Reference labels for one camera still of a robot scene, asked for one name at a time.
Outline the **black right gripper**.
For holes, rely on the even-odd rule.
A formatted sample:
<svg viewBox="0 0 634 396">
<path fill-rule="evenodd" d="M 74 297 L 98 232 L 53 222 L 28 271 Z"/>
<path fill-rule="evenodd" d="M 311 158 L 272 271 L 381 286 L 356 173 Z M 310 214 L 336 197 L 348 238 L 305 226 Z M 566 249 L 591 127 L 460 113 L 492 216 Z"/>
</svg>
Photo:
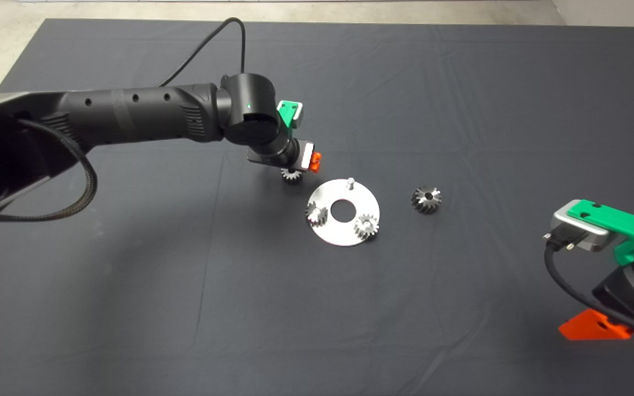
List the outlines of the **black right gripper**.
<svg viewBox="0 0 634 396">
<path fill-rule="evenodd" d="M 634 319 L 634 264 L 612 271 L 592 291 L 604 306 Z M 594 309 L 585 309 L 558 327 L 566 340 L 628 340 L 634 335 L 629 327 L 614 324 Z"/>
</svg>

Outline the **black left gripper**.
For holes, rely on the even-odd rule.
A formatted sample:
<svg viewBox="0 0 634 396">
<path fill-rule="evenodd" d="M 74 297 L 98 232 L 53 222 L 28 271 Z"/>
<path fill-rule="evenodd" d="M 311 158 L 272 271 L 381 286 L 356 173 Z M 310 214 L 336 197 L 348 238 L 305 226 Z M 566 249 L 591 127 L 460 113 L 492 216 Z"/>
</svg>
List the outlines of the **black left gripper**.
<svg viewBox="0 0 634 396">
<path fill-rule="evenodd" d="M 320 169 L 321 153 L 314 153 L 314 143 L 309 141 L 291 141 L 287 148 L 276 156 L 260 156 L 251 148 L 247 153 L 247 160 L 251 163 L 262 164 L 290 171 L 309 172 Z"/>
</svg>

